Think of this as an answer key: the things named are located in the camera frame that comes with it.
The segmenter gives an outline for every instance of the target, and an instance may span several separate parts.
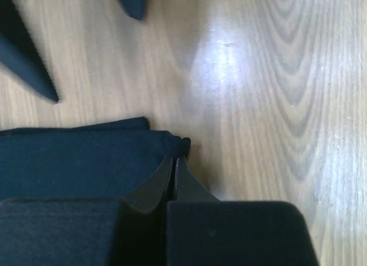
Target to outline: light brown wood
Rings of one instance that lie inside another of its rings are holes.
[[[322,265],[366,265],[366,0],[18,0],[63,101],[0,72],[0,128],[145,115],[230,200],[285,200]]]

